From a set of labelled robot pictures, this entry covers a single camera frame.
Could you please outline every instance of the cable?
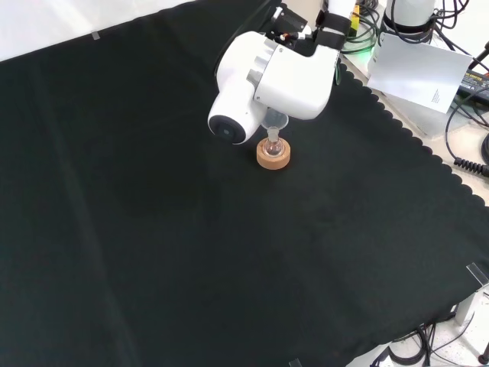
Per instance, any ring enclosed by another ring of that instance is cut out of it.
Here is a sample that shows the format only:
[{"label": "cable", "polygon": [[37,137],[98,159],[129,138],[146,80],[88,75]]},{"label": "cable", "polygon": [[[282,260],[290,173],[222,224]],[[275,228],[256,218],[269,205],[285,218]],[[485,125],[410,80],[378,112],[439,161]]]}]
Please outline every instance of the cable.
[{"label": "cable", "polygon": [[407,334],[406,336],[403,336],[402,338],[393,340],[392,343],[403,342],[404,340],[408,340],[409,338],[412,338],[417,333],[418,333],[417,331],[413,331],[411,334]]},{"label": "cable", "polygon": [[392,6],[390,8],[390,21],[392,21],[392,27],[394,29],[394,33],[396,36],[398,36],[398,38],[400,38],[401,40],[403,40],[407,44],[424,44],[429,39],[431,39],[432,34],[433,34],[433,26],[430,28],[428,35],[422,39],[419,39],[419,40],[411,40],[409,38],[404,37],[401,33],[399,33],[399,30],[397,29],[396,21],[394,19],[394,7],[395,7],[395,5],[396,5],[396,0],[392,0]]},{"label": "cable", "polygon": [[421,361],[421,359],[423,359],[423,357],[426,357],[426,350],[429,348],[429,346],[426,343],[426,334],[421,329],[421,326],[418,326],[416,328],[416,334],[421,339],[421,347],[419,348],[419,352],[412,357],[403,358],[403,357],[399,357],[396,354],[394,354],[392,349],[390,347],[388,347],[389,357],[393,360],[393,362],[395,362],[399,365],[415,365],[416,363]]},{"label": "cable", "polygon": [[445,348],[446,346],[452,344],[454,341],[456,341],[457,339],[460,339],[462,335],[464,335],[464,333],[467,331],[468,327],[471,325],[472,323],[472,320],[474,319],[474,316],[475,316],[475,313],[472,314],[472,317],[470,319],[470,321],[467,323],[467,325],[465,326],[465,328],[462,330],[462,332],[454,339],[450,340],[449,342],[443,344],[442,346],[439,346],[438,348],[434,349],[433,352],[437,352],[439,351],[441,348]]},{"label": "cable", "polygon": [[480,122],[479,120],[477,120],[473,115],[471,115],[466,109],[464,109],[462,106],[460,106],[460,109],[463,111],[463,113],[461,113],[460,111],[457,111],[458,114],[464,116],[465,118],[467,119],[470,119],[472,120],[473,122],[475,122],[476,124],[478,124],[479,126],[483,127],[483,128],[489,128],[489,125],[485,125],[484,122]]},{"label": "cable", "polygon": [[451,361],[450,359],[447,359],[447,358],[444,358],[444,357],[440,356],[437,352],[433,352],[432,351],[432,353],[434,353],[438,358],[443,359],[445,362],[451,363],[453,365],[458,365],[457,363]]},{"label": "cable", "polygon": [[445,0],[443,0],[443,10],[438,10],[436,12],[436,17],[437,18],[441,18],[442,21],[436,21],[437,24],[440,24],[440,29],[443,30],[443,28],[446,28],[446,29],[454,29],[455,26],[457,25],[457,21],[458,21],[458,16],[455,16],[453,18],[453,24],[448,26],[448,25],[445,25],[445,18],[442,18],[440,17],[440,15],[443,15],[445,16],[446,13],[450,13],[450,12],[458,12],[458,9],[457,9],[457,1],[454,1],[453,3],[453,6],[455,8],[454,11],[450,11],[450,10],[446,10],[446,7],[445,7]]},{"label": "cable", "polygon": [[489,72],[489,67],[486,67],[481,61],[477,60],[475,57],[473,57],[472,55],[470,55],[469,52],[467,52],[466,50],[464,50],[463,48],[461,48],[460,46],[458,46],[457,44],[454,44],[452,41],[450,41],[444,34],[443,32],[435,26],[435,31],[436,33],[438,33],[438,35],[441,37],[441,39],[450,47],[450,45],[452,47],[455,47],[455,48],[458,48],[461,52],[463,52],[464,54],[468,55],[468,56],[471,56],[472,57],[472,60],[476,63],[478,63],[479,65],[481,65],[483,68],[485,68],[488,72]]},{"label": "cable", "polygon": [[482,120],[482,125],[485,126],[486,128],[489,127],[489,124],[487,123],[487,121],[485,120],[484,116],[481,114],[481,111],[479,111],[479,109],[477,108],[477,104],[474,103],[474,105],[472,106],[475,114],[477,116],[479,116],[479,118]]},{"label": "cable", "polygon": [[455,113],[461,108],[461,105],[466,103],[472,97],[474,97],[477,94],[482,93],[486,90],[489,90],[489,86],[471,93],[469,96],[467,96],[460,103],[458,101],[455,101],[455,104],[457,105],[457,107],[455,107],[453,109],[453,112],[450,115],[449,120],[447,121],[446,127],[445,127],[445,145],[446,145],[446,148],[448,149],[450,155],[455,159],[455,162],[454,162],[455,166],[459,166],[459,167],[464,168],[465,170],[470,171],[470,172],[475,173],[475,174],[481,174],[484,177],[489,177],[489,165],[478,164],[478,163],[466,161],[465,159],[457,157],[453,153],[452,149],[450,148],[450,144],[449,144],[449,127],[450,127],[450,122],[452,122],[452,119],[453,119],[453,116],[455,115]]},{"label": "cable", "polygon": [[460,5],[461,5],[461,8],[460,8],[460,10],[458,10],[457,9],[457,1],[454,0],[453,1],[453,5],[454,5],[454,8],[455,8],[454,11],[447,11],[447,10],[444,9],[444,12],[445,13],[453,13],[453,14],[450,14],[448,16],[445,16],[445,15],[443,15],[443,16],[434,16],[434,17],[432,17],[432,19],[450,19],[450,18],[457,18],[465,10],[465,8],[467,8],[467,5],[468,5],[469,2],[470,2],[470,0],[467,0],[465,4],[462,4],[461,2],[459,2]]},{"label": "cable", "polygon": [[[366,25],[367,29],[362,34],[354,37],[347,37],[346,42],[350,44],[364,44],[368,42],[368,46],[360,47],[354,50],[342,50],[342,54],[344,55],[359,54],[373,49],[380,33],[377,23],[381,19],[381,15],[377,10],[375,10],[378,6],[378,0],[362,0],[358,6],[360,8],[359,14],[353,13],[353,15],[359,17],[360,24]],[[369,33],[370,35],[367,38],[364,38],[364,36]]]},{"label": "cable", "polygon": [[375,359],[372,364],[370,365],[370,367],[381,367],[381,358],[380,356],[377,357],[377,359]]},{"label": "cable", "polygon": [[222,57],[224,56],[229,46],[231,46],[232,42],[235,40],[237,36],[244,33],[243,30],[256,18],[258,14],[260,14],[260,11],[262,11],[268,4],[270,4],[270,2],[271,0],[264,0],[264,2],[258,8],[256,8],[256,10],[243,22],[242,25],[238,27],[238,29],[236,29],[236,31],[224,44],[214,64],[214,77],[217,76],[217,70],[219,68],[219,64],[221,63]]}]

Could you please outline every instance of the round wooden block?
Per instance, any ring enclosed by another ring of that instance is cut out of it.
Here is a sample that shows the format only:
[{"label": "round wooden block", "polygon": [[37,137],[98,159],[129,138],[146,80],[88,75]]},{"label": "round wooden block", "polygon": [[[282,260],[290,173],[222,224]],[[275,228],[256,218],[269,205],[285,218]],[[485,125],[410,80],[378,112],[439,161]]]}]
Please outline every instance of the round wooden block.
[{"label": "round wooden block", "polygon": [[263,139],[257,145],[257,161],[258,161],[258,163],[263,168],[266,168],[268,170],[280,170],[280,169],[284,168],[285,166],[287,166],[289,164],[289,161],[290,161],[290,145],[289,145],[289,143],[287,143],[287,141],[281,139],[281,141],[283,142],[284,152],[281,156],[276,157],[276,158],[272,158],[272,157],[267,156],[263,152],[263,144],[265,144],[266,140],[267,140],[266,138]]}]

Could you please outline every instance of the black tablecloth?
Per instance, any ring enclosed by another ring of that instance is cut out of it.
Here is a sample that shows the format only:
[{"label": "black tablecloth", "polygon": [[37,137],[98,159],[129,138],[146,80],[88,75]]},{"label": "black tablecloth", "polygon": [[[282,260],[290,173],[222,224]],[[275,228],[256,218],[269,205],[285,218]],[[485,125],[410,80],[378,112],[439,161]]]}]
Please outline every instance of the black tablecloth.
[{"label": "black tablecloth", "polygon": [[0,365],[342,367],[477,289],[483,201],[345,70],[283,171],[210,134],[257,3],[0,64]]}]

